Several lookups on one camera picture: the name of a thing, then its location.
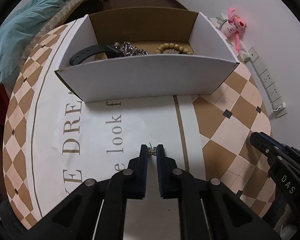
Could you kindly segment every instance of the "teal blanket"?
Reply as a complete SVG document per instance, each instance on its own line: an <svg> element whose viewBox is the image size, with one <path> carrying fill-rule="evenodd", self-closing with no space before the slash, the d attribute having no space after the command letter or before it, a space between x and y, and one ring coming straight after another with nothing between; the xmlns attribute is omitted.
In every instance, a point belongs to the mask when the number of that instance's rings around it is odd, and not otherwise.
<svg viewBox="0 0 300 240"><path fill-rule="evenodd" d="M12 91L21 55L31 39L68 0L31 0L0 27L0 84Z"/></svg>

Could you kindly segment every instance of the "electrical outlet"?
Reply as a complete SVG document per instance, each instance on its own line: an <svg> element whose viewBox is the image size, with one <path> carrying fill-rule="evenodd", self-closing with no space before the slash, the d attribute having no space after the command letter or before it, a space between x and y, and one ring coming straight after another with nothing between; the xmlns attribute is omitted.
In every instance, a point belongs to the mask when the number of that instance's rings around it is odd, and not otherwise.
<svg viewBox="0 0 300 240"><path fill-rule="evenodd" d="M252 61L252 63L255 62L258 59L259 54L256 52L254 47L251 47L248 52L250 54L250 60Z"/></svg>
<svg viewBox="0 0 300 240"><path fill-rule="evenodd" d="M263 63L261 57L259 57L254 63L253 66L258 73L258 76L260 76L264 71L266 71L268 68L266 65Z"/></svg>
<svg viewBox="0 0 300 240"><path fill-rule="evenodd" d="M270 85L272 85L274 83L274 80L272 79L269 70L264 71L260 75L260 80L265 88L270 87Z"/></svg>
<svg viewBox="0 0 300 240"><path fill-rule="evenodd" d="M283 101L282 98L283 97L279 98L278 100L276 100L272 103L272 109L274 110L273 113L274 113L276 118L278 118L278 117L280 117L280 116L287 113L286 103Z"/></svg>
<svg viewBox="0 0 300 240"><path fill-rule="evenodd" d="M271 103L281 97L281 94L278 91L277 85L275 83L273 83L266 90L267 90L267 94L268 94L268 97L269 97Z"/></svg>

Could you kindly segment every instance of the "white wall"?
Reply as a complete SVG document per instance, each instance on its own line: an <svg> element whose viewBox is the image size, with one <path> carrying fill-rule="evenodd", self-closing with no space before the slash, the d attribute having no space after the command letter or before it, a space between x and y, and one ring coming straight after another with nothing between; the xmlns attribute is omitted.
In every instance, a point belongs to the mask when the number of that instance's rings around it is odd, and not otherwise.
<svg viewBox="0 0 300 240"><path fill-rule="evenodd" d="M208 17L226 13L229 7L244 17L248 26L243 42L253 46L269 68L287 103L288 113L278 119L270 116L274 137L300 149L300 23L281 0L178 0L186 8L201 11ZM271 112L270 101L256 77L247 67Z"/></svg>

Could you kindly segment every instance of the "wooden floor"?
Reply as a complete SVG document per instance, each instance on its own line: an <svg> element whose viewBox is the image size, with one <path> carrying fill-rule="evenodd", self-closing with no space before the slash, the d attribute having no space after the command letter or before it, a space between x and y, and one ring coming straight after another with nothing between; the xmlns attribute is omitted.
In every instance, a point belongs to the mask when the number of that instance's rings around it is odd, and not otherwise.
<svg viewBox="0 0 300 240"><path fill-rule="evenodd" d="M146 6L185 9L176 0L107 0L103 2L99 2L98 0L87 0L69 16L65 23L72 22L86 14L126 7Z"/></svg>

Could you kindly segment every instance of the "bed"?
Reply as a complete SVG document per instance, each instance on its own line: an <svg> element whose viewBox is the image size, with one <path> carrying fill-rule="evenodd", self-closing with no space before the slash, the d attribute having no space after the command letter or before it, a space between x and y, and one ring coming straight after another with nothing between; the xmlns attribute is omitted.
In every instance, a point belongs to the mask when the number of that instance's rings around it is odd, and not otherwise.
<svg viewBox="0 0 300 240"><path fill-rule="evenodd" d="M30 0L0 27L0 84L12 91L21 66L49 31L62 25L84 0Z"/></svg>

